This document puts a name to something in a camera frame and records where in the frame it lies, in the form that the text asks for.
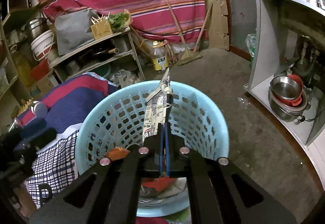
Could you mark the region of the wooden utensil holder box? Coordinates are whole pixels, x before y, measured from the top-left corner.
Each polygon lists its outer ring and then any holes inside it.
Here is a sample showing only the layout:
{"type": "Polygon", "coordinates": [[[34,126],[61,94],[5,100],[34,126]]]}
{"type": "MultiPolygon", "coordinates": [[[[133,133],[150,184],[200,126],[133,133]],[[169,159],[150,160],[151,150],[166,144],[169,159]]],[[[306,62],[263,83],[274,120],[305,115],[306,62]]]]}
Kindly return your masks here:
{"type": "Polygon", "coordinates": [[[106,17],[98,19],[91,17],[91,22],[93,24],[90,26],[90,29],[95,40],[102,39],[113,33],[110,22],[106,17]]]}

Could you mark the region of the stainless steel pots stack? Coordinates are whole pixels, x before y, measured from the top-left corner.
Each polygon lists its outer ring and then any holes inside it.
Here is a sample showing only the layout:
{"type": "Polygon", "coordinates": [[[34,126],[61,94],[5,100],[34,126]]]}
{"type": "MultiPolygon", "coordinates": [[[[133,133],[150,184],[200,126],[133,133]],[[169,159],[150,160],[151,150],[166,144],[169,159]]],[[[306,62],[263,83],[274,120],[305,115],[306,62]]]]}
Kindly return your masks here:
{"type": "Polygon", "coordinates": [[[41,34],[49,30],[46,18],[35,18],[28,22],[24,28],[29,42],[33,42],[41,34]]]}

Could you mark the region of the black frying pan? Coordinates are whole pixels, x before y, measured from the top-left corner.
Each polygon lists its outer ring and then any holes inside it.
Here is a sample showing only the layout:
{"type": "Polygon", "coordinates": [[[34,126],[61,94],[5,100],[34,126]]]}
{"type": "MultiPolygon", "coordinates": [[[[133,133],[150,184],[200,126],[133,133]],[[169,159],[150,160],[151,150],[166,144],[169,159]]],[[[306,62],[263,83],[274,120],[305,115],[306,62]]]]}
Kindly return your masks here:
{"type": "Polygon", "coordinates": [[[83,59],[85,60],[94,60],[94,61],[106,61],[110,59],[111,57],[118,55],[119,49],[106,49],[106,50],[98,50],[96,52],[88,52],[85,55],[83,55],[83,59]]]}

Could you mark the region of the silver printed snack wrapper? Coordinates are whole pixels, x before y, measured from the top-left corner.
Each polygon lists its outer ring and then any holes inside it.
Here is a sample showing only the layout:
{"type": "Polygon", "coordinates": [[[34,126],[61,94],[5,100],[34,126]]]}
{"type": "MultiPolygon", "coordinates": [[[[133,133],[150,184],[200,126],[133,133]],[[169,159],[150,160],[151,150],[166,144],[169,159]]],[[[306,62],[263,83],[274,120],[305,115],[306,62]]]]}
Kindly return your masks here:
{"type": "Polygon", "coordinates": [[[145,118],[143,123],[142,141],[158,132],[158,125],[164,124],[169,118],[167,110],[173,105],[173,93],[170,86],[170,70],[167,68],[158,87],[146,98],[145,118]]]}

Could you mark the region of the striped checkered tablecloth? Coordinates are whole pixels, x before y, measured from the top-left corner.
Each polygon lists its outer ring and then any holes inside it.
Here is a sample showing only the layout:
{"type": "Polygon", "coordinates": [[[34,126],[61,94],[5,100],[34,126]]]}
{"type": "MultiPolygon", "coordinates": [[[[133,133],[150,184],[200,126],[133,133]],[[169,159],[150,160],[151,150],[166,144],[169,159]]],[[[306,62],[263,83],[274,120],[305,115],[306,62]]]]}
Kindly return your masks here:
{"type": "Polygon", "coordinates": [[[41,99],[48,108],[45,118],[35,117],[31,110],[18,117],[28,131],[23,138],[31,139],[49,128],[57,132],[56,138],[37,152],[34,174],[24,181],[21,199],[38,209],[40,184],[49,184],[56,195],[77,179],[74,149],[81,125],[90,111],[116,90],[114,83],[87,72],[58,85],[41,99]]]}

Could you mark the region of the red snack wrapper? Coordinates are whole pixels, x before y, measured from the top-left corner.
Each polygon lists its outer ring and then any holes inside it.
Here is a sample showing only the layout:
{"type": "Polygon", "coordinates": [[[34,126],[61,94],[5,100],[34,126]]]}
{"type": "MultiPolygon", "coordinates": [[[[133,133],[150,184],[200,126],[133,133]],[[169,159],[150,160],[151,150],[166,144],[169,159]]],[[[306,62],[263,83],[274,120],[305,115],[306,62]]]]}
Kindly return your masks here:
{"type": "Polygon", "coordinates": [[[176,178],[170,178],[168,176],[163,176],[160,178],[143,178],[141,185],[146,188],[153,188],[158,193],[161,193],[175,181],[176,178]]]}

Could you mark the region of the grey cloth cover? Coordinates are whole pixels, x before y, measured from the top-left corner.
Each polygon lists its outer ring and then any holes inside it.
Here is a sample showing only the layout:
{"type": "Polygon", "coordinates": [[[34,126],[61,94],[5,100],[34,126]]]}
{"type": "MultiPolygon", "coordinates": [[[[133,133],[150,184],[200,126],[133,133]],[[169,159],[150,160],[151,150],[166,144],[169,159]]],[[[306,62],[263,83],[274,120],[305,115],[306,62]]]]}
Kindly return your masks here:
{"type": "Polygon", "coordinates": [[[91,17],[98,13],[90,8],[58,16],[54,22],[58,54],[63,56],[78,47],[94,41],[91,17]]]}

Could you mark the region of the wooden wall shelf unit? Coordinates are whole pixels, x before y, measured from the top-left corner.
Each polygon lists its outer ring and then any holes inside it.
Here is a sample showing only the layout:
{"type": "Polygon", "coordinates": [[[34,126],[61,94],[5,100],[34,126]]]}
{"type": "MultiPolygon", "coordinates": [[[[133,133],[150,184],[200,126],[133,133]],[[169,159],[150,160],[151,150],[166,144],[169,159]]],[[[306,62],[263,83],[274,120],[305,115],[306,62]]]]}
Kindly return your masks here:
{"type": "Polygon", "coordinates": [[[30,38],[25,26],[38,12],[33,0],[1,0],[1,48],[5,52],[1,68],[8,81],[1,92],[3,119],[13,119],[19,108],[31,99],[30,87],[36,82],[31,73],[35,60],[30,58],[30,38]]]}

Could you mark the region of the grey low shelf unit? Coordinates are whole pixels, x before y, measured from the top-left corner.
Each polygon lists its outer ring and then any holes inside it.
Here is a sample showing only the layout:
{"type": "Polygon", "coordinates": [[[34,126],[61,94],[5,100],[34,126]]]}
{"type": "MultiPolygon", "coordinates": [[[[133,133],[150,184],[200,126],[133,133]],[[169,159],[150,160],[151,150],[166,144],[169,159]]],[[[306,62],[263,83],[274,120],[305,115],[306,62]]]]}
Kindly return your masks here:
{"type": "Polygon", "coordinates": [[[59,56],[49,64],[49,68],[55,72],[61,82],[64,82],[126,56],[132,56],[137,64],[140,76],[145,79],[131,37],[130,27],[99,40],[91,41],[63,56],[59,56]]]}

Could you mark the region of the glass jar with metal lid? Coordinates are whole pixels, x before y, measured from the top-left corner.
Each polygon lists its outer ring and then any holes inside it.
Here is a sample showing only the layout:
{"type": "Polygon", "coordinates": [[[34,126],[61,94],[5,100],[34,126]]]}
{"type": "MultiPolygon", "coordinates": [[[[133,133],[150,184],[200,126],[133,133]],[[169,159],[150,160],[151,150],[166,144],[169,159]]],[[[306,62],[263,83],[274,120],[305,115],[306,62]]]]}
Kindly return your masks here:
{"type": "Polygon", "coordinates": [[[47,106],[41,101],[32,101],[30,103],[30,110],[37,118],[45,118],[48,113],[47,106]]]}

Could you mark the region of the orange yellow snack wrapper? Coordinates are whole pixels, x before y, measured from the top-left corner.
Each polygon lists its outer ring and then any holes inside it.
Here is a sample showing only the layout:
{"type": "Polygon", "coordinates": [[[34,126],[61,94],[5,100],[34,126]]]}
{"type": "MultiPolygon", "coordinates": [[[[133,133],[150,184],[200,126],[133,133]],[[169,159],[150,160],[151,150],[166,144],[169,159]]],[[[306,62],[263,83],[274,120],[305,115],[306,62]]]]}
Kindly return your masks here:
{"type": "Polygon", "coordinates": [[[124,159],[129,153],[130,151],[125,148],[116,147],[108,151],[105,157],[107,157],[111,161],[116,161],[116,160],[124,159]]]}

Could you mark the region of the grey kitchen counter cabinet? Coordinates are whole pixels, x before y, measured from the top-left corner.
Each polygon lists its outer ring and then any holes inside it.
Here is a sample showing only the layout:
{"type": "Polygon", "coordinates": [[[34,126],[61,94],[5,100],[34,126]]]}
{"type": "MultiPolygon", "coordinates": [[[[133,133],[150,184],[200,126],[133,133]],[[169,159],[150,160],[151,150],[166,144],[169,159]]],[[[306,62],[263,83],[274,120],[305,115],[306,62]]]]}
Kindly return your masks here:
{"type": "Polygon", "coordinates": [[[255,99],[302,146],[324,131],[324,10],[303,0],[256,0],[256,48],[248,84],[255,99]],[[301,103],[285,105],[271,90],[276,78],[302,79],[301,103]]]}

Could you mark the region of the white plastic bucket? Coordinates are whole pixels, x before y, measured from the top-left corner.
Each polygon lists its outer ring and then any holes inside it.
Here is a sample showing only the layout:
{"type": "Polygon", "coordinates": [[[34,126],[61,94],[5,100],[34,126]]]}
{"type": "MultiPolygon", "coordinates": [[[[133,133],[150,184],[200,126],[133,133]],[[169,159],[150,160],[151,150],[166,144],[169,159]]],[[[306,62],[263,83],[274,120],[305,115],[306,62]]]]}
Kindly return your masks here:
{"type": "Polygon", "coordinates": [[[31,43],[31,50],[36,61],[47,59],[48,63],[52,63],[58,58],[58,49],[54,32],[48,30],[39,35],[31,43]]]}

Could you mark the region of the black R letter sticker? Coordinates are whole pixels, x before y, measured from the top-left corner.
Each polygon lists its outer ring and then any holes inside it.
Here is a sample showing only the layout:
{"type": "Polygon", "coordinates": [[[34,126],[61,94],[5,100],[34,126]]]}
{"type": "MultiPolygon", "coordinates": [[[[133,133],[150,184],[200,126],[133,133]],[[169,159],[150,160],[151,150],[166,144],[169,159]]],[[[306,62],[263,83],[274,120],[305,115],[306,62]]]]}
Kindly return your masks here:
{"type": "Polygon", "coordinates": [[[40,205],[43,206],[53,198],[53,192],[49,184],[39,185],[40,205]]]}

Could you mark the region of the yellow egg carton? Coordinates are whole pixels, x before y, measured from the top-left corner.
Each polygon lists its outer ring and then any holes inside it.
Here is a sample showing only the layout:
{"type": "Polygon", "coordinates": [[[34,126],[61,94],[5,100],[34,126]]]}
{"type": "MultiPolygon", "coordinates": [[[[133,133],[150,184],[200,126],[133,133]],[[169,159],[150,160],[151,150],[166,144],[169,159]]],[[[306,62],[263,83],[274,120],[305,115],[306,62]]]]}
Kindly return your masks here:
{"type": "Polygon", "coordinates": [[[20,116],[23,112],[25,112],[30,107],[30,104],[33,102],[33,98],[30,98],[28,101],[22,99],[21,102],[22,102],[22,106],[18,108],[17,117],[20,116]]]}

